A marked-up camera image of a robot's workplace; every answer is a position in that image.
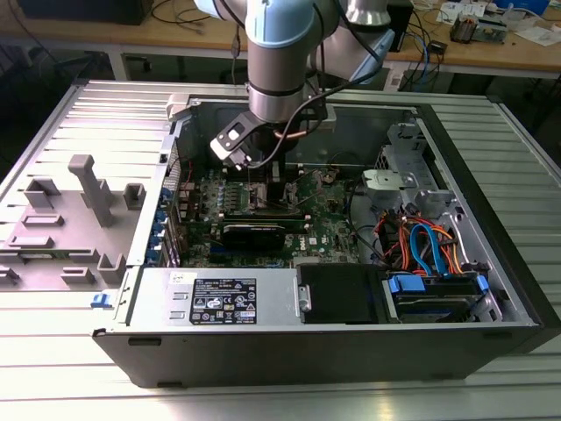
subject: wire bundle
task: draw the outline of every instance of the wire bundle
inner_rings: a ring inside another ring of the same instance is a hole
[[[429,70],[429,64],[430,64],[429,45],[432,42],[432,38],[430,37],[430,33],[427,32],[426,29],[424,29],[423,22],[421,21],[421,18],[419,17],[418,13],[416,11],[413,11],[413,14],[415,15],[415,18],[416,18],[419,25],[409,23],[409,26],[421,31],[421,35],[419,35],[418,33],[415,33],[415,32],[406,32],[406,34],[410,37],[413,37],[415,40],[417,40],[421,43],[421,45],[423,46],[423,50],[419,49],[419,52],[422,54],[422,56],[419,59],[419,61],[417,62],[417,64],[415,65],[415,68],[413,69],[413,71],[411,72],[409,77],[406,78],[405,82],[398,89],[400,92],[405,90],[405,88],[407,88],[408,85],[410,85],[410,88],[412,89],[414,87],[414,85],[417,85],[418,87],[420,87],[420,86],[423,86],[424,84],[433,82],[433,87],[434,87],[434,83],[436,83],[437,78],[440,74],[440,65],[444,61],[444,55],[443,54],[442,55],[437,54],[437,64],[436,64],[435,67],[433,67],[431,70]],[[419,67],[421,66],[421,63],[424,63],[423,72],[420,76],[415,78],[415,73],[419,69]],[[429,76],[433,73],[434,73],[434,75],[430,79],[427,79],[427,76]]]
[[[383,260],[388,266],[403,271],[411,270],[414,274],[418,275],[431,275],[430,266],[426,263],[426,255],[430,250],[431,238],[437,239],[437,243],[432,243],[433,259],[437,266],[437,272],[441,275],[448,273],[453,275],[461,275],[464,273],[458,260],[458,247],[456,240],[452,237],[442,226],[435,225],[427,219],[417,217],[403,217],[398,220],[392,218],[385,213],[380,219],[379,223],[374,228],[375,234],[380,234],[380,229],[384,224],[397,225],[398,242],[393,244],[384,254]],[[427,236],[429,244],[419,256],[416,252],[416,237],[417,235]],[[440,250],[447,263],[447,268],[444,268],[440,263]]]

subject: workbench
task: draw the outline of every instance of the workbench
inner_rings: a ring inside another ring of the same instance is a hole
[[[13,46],[37,46],[11,15],[8,0],[0,0],[0,43]],[[191,0],[178,0],[177,9],[187,9]],[[108,54],[116,80],[128,80],[124,62],[125,54],[161,54],[178,57],[231,57],[231,42],[235,25],[217,19],[204,21],[204,34],[165,24],[152,17],[140,26],[101,23],[60,22],[27,19],[21,10],[19,16],[31,33],[41,43],[52,49],[99,51]],[[192,18],[203,16],[199,11],[183,15]],[[434,40],[448,44],[441,64],[441,71],[476,75],[500,75],[513,77],[557,78],[561,72],[561,43],[539,46],[513,33],[509,33],[504,45],[487,43],[458,44],[450,41],[450,26],[435,24],[436,11],[419,12],[423,26]],[[166,4],[158,10],[159,16],[173,20],[172,7]],[[547,19],[561,20],[561,11],[549,8]],[[242,31],[242,53],[246,56],[246,38]],[[403,73],[413,68],[421,54],[411,37],[406,37],[399,53],[389,53],[384,67],[389,68],[385,90],[397,90]]]
[[[221,96],[216,85],[90,82],[72,86],[0,185],[0,241],[27,204],[23,189],[67,176],[74,153],[91,153],[111,190],[148,186],[169,131],[170,95]],[[429,105],[472,171],[543,291],[561,315],[561,170],[503,104],[484,96],[344,91],[337,100]],[[89,336],[111,311],[93,291],[0,293],[0,413],[57,419],[546,419],[559,416],[561,339],[511,355],[464,381],[213,389],[140,389]]]

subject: aluminum extrusion table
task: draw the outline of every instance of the aluminum extrusion table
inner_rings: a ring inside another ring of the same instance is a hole
[[[0,241],[19,219],[33,175],[67,176],[76,151],[93,154],[112,189],[147,183],[168,130],[172,93],[235,88],[90,82],[63,97],[0,185]],[[561,171],[512,114],[483,96],[347,91],[380,103],[432,106],[535,278],[561,315]],[[98,348],[92,292],[0,293],[0,414],[57,419],[545,419],[561,416],[561,339],[500,358],[458,382],[361,383],[235,389],[140,389]]]

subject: warning label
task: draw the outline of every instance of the warning label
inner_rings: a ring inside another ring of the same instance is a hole
[[[190,321],[193,325],[255,325],[255,279],[196,279]]]

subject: blue latch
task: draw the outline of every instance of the blue latch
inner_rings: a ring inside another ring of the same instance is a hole
[[[152,234],[159,234],[164,231],[164,225],[154,222],[152,224]]]
[[[89,304],[92,309],[111,309],[109,294],[95,294],[93,301]]]
[[[157,210],[156,216],[154,217],[156,222],[162,222],[166,220],[166,213],[163,210]]]
[[[165,199],[171,199],[173,194],[171,192],[170,189],[167,189],[165,187],[162,187],[161,192],[160,192],[161,197],[165,198]]]
[[[485,276],[478,275],[477,276],[477,283],[478,283],[479,287],[481,288],[481,291],[487,292],[489,290],[489,282],[487,282],[487,279],[486,279]]]
[[[399,291],[424,292],[424,282],[419,275],[394,275],[388,280],[392,294]]]
[[[156,247],[159,246],[161,243],[161,238],[160,237],[156,237],[156,236],[151,236],[148,239],[148,246],[149,247]]]

